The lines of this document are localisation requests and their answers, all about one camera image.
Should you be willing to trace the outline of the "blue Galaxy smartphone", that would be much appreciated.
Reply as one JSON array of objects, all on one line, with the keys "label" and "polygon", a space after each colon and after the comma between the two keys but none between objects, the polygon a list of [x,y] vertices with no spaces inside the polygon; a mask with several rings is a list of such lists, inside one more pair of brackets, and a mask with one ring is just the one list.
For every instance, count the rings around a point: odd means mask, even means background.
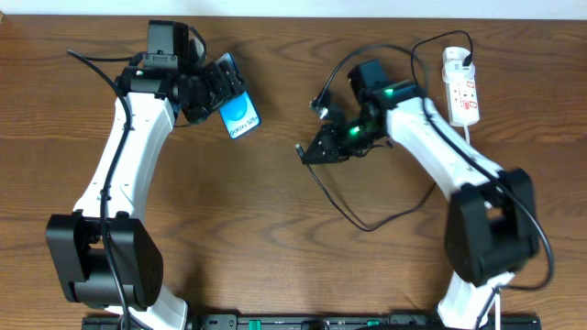
[{"label": "blue Galaxy smartphone", "polygon": [[234,75],[233,95],[219,108],[228,135],[241,138],[261,124],[260,115],[249,96],[248,86],[231,53],[223,54],[215,64],[226,64],[228,72]]}]

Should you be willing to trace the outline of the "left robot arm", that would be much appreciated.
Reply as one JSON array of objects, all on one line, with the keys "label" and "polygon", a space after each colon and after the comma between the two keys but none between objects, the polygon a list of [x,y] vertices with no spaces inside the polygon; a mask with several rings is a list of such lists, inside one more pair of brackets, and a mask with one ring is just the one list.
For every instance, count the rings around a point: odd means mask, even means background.
[{"label": "left robot arm", "polygon": [[180,67],[149,55],[110,84],[115,118],[94,176],[69,214],[54,214],[45,237],[70,303],[121,318],[121,328],[184,329],[189,305],[163,283],[163,257],[144,222],[161,149],[183,112],[200,123],[214,112],[249,127],[260,120],[229,53]]}]

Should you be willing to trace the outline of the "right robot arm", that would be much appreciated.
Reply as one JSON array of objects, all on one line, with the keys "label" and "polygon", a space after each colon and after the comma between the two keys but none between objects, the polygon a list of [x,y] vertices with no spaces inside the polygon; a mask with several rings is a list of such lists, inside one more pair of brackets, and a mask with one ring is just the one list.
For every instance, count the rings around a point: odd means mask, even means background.
[{"label": "right robot arm", "polygon": [[476,329],[488,322],[498,291],[539,250],[533,182],[521,169],[504,170],[469,145],[437,112],[416,82],[392,82],[378,60],[348,75],[360,114],[353,120],[323,88],[312,109],[325,124],[298,153],[307,167],[365,156],[388,137],[426,170],[449,202],[444,249],[453,268],[437,305],[448,328]]}]

